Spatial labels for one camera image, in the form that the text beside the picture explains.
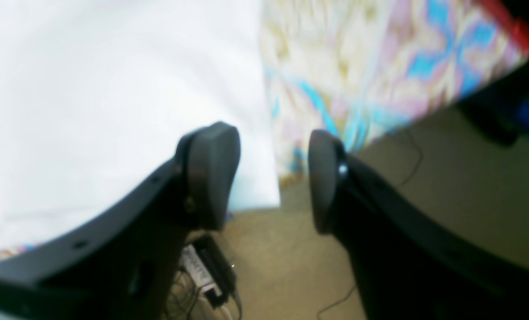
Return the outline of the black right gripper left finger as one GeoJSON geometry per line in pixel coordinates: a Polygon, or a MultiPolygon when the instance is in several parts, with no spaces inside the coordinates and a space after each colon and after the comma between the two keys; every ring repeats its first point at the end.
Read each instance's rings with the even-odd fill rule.
{"type": "Polygon", "coordinates": [[[158,320],[188,234],[220,230],[240,160],[237,128],[216,122],[110,209],[0,261],[0,314],[24,320],[158,320]]]}

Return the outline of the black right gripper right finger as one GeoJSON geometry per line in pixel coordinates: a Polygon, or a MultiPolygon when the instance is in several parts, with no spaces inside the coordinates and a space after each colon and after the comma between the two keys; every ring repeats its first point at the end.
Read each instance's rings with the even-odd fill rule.
{"type": "Polygon", "coordinates": [[[346,249],[368,320],[529,320],[529,271],[427,218],[316,129],[309,142],[316,231],[346,249]]]}

